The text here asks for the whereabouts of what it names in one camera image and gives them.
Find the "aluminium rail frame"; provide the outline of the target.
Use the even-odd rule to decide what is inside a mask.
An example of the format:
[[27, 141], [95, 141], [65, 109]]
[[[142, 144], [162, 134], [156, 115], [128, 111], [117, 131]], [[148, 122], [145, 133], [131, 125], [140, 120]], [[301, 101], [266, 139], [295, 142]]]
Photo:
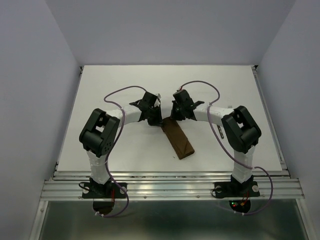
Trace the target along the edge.
[[315, 240], [315, 232], [301, 183], [292, 178], [276, 135], [257, 70], [253, 65], [187, 65], [193, 73], [212, 70], [215, 79], [227, 76], [248, 82], [258, 96], [281, 170], [255, 173], [260, 196], [252, 216], [226, 209], [225, 199], [211, 191], [215, 181], [226, 181], [229, 171], [116, 171], [128, 184], [127, 210], [114, 218], [95, 216], [81, 197], [78, 182], [87, 171], [55, 171], [43, 184], [32, 240]]

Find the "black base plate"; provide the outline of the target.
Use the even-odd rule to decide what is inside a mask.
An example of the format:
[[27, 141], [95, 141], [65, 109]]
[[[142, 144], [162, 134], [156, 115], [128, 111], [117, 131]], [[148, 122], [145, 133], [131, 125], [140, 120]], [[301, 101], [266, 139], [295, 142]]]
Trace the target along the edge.
[[98, 189], [89, 182], [81, 182], [85, 189], [82, 189], [82, 199], [125, 199], [125, 193], [114, 183], [108, 182], [106, 186]]
[[231, 182], [215, 182], [214, 188], [211, 190], [211, 195], [217, 199], [224, 198], [242, 198], [242, 197], [259, 197], [260, 191], [257, 182], [250, 183], [249, 185], [235, 184]]

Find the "brown cloth napkin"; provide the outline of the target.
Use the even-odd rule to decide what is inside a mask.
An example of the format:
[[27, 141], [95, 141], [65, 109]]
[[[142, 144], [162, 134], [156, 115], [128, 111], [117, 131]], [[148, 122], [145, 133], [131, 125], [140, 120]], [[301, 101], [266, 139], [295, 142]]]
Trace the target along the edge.
[[162, 131], [167, 136], [179, 160], [195, 153], [189, 139], [176, 120], [166, 117], [162, 120]]

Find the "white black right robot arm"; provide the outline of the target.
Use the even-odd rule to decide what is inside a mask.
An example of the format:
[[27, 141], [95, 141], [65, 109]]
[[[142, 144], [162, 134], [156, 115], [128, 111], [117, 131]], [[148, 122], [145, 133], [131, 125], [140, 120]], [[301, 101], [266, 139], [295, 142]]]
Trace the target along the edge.
[[218, 134], [213, 133], [219, 145], [234, 162], [230, 181], [215, 182], [212, 190], [213, 197], [240, 198], [250, 194], [258, 197], [260, 193], [253, 190], [253, 186], [257, 185], [253, 177], [253, 155], [262, 131], [248, 109], [242, 105], [237, 108], [223, 108], [213, 106], [212, 102], [194, 102], [185, 89], [178, 90], [173, 94], [173, 98], [172, 119], [207, 122], [212, 130], [214, 125], [221, 127], [228, 144], [233, 149], [233, 154], [230, 154]]

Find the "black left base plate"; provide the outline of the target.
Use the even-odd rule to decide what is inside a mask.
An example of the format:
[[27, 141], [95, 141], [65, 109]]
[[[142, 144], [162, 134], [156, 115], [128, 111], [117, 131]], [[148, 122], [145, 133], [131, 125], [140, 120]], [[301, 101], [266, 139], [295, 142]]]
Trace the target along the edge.
[[82, 199], [125, 199], [125, 193], [114, 183], [108, 182], [106, 186], [98, 189], [89, 182], [81, 182], [85, 189], [82, 189]]

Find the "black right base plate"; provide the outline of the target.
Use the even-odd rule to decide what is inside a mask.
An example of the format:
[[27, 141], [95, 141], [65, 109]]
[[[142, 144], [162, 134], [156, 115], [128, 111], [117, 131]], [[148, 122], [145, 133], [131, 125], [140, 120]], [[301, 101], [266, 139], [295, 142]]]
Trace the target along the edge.
[[211, 195], [217, 199], [224, 198], [242, 198], [242, 197], [259, 197], [260, 191], [257, 182], [250, 183], [249, 185], [235, 184], [231, 182], [215, 182], [214, 188], [211, 190]]

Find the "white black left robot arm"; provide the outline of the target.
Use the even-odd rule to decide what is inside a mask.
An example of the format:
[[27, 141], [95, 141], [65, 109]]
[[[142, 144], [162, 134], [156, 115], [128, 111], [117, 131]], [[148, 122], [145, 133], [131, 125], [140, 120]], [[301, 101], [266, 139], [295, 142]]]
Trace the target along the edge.
[[148, 91], [141, 99], [126, 106], [113, 101], [109, 103], [118, 109], [108, 112], [94, 109], [79, 135], [79, 142], [88, 155], [91, 170], [89, 182], [79, 184], [84, 199], [110, 198], [116, 191], [117, 185], [107, 171], [108, 158], [125, 125], [142, 121], [156, 127], [163, 124], [160, 98]]

